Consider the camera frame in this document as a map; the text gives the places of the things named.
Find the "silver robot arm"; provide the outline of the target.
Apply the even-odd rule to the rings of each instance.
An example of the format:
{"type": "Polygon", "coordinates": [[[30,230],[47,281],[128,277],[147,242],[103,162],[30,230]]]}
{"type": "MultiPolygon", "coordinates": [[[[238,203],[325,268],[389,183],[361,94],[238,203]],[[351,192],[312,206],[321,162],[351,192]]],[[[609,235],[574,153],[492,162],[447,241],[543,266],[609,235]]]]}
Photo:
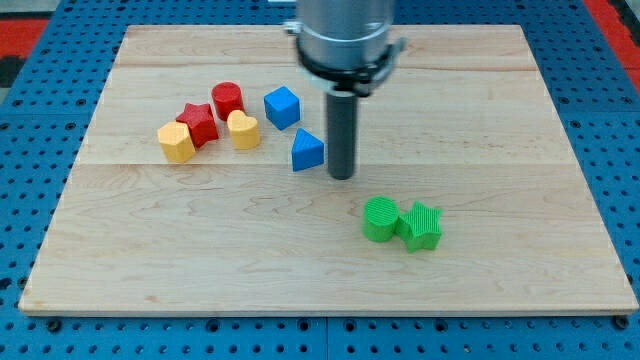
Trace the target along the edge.
{"type": "Polygon", "coordinates": [[[337,97],[368,97],[393,72],[407,39],[389,41],[393,0],[298,0],[283,23],[308,80],[337,97]]]}

